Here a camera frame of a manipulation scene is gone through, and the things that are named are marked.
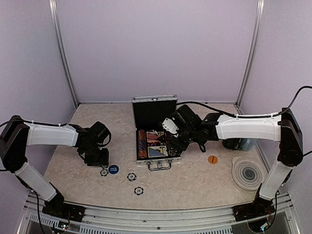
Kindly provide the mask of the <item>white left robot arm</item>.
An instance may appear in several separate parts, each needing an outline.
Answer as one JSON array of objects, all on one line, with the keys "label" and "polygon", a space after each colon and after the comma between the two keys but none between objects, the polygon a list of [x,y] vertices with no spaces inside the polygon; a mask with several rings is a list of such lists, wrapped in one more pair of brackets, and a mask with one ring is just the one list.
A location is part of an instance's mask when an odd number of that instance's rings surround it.
[{"label": "white left robot arm", "polygon": [[84,128],[77,124],[35,122],[14,115],[1,123],[0,127],[3,129],[0,134],[3,171],[14,174],[26,187],[49,202],[49,209],[59,217],[68,213],[68,205],[63,202],[61,192],[31,165],[26,156],[27,149],[36,146],[64,146],[76,149],[87,166],[108,165],[109,151],[106,146],[110,143],[112,134],[99,121]]}]

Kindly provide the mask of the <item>red playing card deck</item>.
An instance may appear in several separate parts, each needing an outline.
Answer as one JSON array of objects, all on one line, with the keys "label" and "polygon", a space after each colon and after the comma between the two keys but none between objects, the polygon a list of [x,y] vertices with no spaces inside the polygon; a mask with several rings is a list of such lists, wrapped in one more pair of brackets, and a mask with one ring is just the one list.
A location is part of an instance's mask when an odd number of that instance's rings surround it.
[{"label": "red playing card deck", "polygon": [[148,131],[146,133],[148,144],[160,144],[163,142],[164,132]]}]

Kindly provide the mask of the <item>blue round button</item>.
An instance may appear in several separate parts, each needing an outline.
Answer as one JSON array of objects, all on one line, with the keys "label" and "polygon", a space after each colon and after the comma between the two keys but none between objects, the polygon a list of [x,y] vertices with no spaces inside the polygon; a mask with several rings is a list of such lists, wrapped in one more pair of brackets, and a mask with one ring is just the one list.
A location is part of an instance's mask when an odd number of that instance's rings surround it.
[{"label": "blue round button", "polygon": [[115,175],[119,172],[119,167],[117,165],[111,165],[108,168],[110,174]]}]

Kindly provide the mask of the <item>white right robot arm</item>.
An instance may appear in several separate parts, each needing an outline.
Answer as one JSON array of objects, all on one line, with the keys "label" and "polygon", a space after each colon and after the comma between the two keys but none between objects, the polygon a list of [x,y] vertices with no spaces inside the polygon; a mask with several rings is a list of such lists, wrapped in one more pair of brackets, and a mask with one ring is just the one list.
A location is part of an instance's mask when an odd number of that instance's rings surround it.
[{"label": "white right robot arm", "polygon": [[183,104],[169,117],[162,127],[174,137],[168,152],[180,154],[190,143],[197,143],[205,152],[207,141],[228,139],[265,139],[279,142],[279,153],[267,178],[258,189],[258,199],[249,206],[253,216],[260,216],[272,200],[292,169],[304,157],[301,129],[289,108],[266,115],[234,115],[212,109],[204,119]]}]

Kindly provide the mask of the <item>blue playing card deck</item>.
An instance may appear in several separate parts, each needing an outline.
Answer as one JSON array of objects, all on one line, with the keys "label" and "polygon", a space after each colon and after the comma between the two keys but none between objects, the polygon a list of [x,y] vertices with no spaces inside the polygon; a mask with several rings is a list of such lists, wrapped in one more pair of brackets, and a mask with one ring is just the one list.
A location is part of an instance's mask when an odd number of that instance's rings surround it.
[{"label": "blue playing card deck", "polygon": [[167,152],[164,150],[163,147],[148,147],[148,157],[164,157],[167,156]]}]

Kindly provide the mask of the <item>aluminium poker chip case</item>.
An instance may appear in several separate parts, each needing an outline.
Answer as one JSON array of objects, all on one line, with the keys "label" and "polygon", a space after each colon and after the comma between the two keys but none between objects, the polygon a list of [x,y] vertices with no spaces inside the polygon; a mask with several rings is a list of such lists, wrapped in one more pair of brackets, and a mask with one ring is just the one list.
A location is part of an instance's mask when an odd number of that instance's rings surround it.
[{"label": "aluminium poker chip case", "polygon": [[164,129],[164,120],[176,110],[177,95],[141,96],[131,100],[136,129],[136,163],[150,171],[165,171],[181,161],[180,153],[169,152],[174,136]]}]

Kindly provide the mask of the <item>single black white chip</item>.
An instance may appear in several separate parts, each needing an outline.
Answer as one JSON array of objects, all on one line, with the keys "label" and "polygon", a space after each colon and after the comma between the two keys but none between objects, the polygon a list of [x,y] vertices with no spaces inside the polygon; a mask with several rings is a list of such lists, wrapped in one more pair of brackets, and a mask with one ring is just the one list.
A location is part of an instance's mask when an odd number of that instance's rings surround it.
[{"label": "single black white chip", "polygon": [[142,188],[142,187],[135,187],[134,188],[134,193],[136,194],[136,195],[142,195],[143,193],[144,193],[144,189]]}]

